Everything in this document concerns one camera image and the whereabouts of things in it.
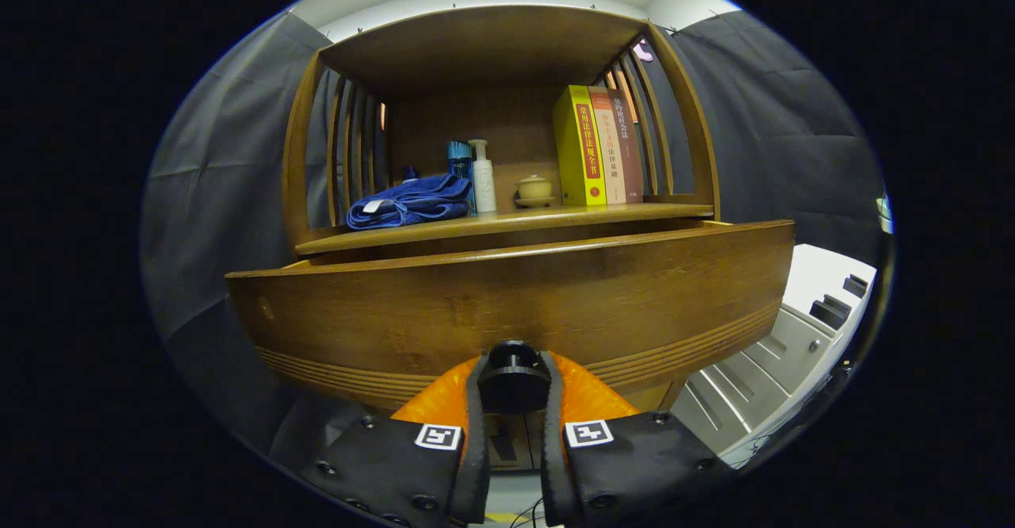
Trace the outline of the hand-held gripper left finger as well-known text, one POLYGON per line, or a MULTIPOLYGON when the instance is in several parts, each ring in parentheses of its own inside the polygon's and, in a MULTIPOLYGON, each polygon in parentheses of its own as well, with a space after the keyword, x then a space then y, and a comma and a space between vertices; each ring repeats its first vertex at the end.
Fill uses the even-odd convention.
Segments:
POLYGON ((447 370, 389 416, 355 416, 304 466, 304 478, 385 527, 485 520, 490 464, 479 377, 485 355, 447 370))

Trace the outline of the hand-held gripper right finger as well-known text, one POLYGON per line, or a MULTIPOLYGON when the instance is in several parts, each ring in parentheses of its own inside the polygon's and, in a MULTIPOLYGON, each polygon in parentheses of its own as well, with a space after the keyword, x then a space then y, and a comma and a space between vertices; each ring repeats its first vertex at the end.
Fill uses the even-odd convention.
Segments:
POLYGON ((541 354, 550 377, 542 447, 551 526, 669 527, 733 468, 667 410, 641 411, 580 362, 541 354))

